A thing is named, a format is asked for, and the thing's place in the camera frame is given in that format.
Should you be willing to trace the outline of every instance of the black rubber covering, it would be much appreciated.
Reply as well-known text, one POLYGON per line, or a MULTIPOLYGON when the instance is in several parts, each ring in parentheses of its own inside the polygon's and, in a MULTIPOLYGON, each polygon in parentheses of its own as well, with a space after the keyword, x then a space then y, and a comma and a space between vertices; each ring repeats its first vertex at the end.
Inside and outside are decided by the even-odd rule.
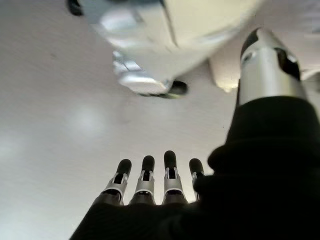
POLYGON ((200 173, 204 171, 204 167, 202 166, 202 163, 199 159, 193 158, 189 162, 189 168, 190 168, 190 173, 191 175, 196 172, 200 173))
POLYGON ((164 154, 164 168, 173 169, 177 167, 176 154, 169 150, 164 154))
POLYGON ((141 171, 154 171, 155 169, 155 159, 153 156, 145 156, 143 161, 142 161, 142 168, 141 171))
POLYGON ((129 159, 123 159, 118 165, 118 168, 116 169, 116 172, 119 174, 127 174, 129 177, 130 171, 131 171, 131 161, 129 159))

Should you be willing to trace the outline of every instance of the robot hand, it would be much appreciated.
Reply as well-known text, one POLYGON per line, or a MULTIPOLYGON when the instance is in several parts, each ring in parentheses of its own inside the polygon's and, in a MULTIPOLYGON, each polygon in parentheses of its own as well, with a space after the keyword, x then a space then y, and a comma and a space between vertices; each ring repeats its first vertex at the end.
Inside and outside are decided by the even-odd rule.
MULTIPOLYGON (((123 198, 127 187, 127 181, 131 171, 131 161, 123 159, 116 170, 115 175, 109 181, 106 188, 96 198, 93 204, 106 203, 114 206, 123 205, 123 198)), ((192 183, 197 178, 204 176, 204 169, 199 159, 193 158, 189 162, 192 183)), ((146 156, 143 159, 141 173, 137 180, 134 195, 129 203, 155 205, 154 189, 154 168, 155 159, 152 156, 146 156)), ((164 196, 163 205, 179 203, 187 204, 187 200, 182 188, 180 176, 178 174, 176 155, 173 151, 167 151, 164 154, 164 196)), ((195 197, 199 200, 199 195, 195 192, 195 197)))

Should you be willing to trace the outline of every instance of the gray surface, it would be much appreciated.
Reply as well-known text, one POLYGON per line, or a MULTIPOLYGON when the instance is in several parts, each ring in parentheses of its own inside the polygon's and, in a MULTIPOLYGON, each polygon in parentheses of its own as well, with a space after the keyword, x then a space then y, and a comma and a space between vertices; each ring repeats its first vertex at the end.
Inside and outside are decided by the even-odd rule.
POLYGON ((117 83, 112 49, 63 0, 0 1, 1 240, 67 239, 124 158, 132 161, 125 204, 145 155, 155 158, 161 203, 166 150, 194 200, 189 160, 210 172, 235 93, 216 88, 206 65, 183 80, 184 99, 137 96, 117 83))

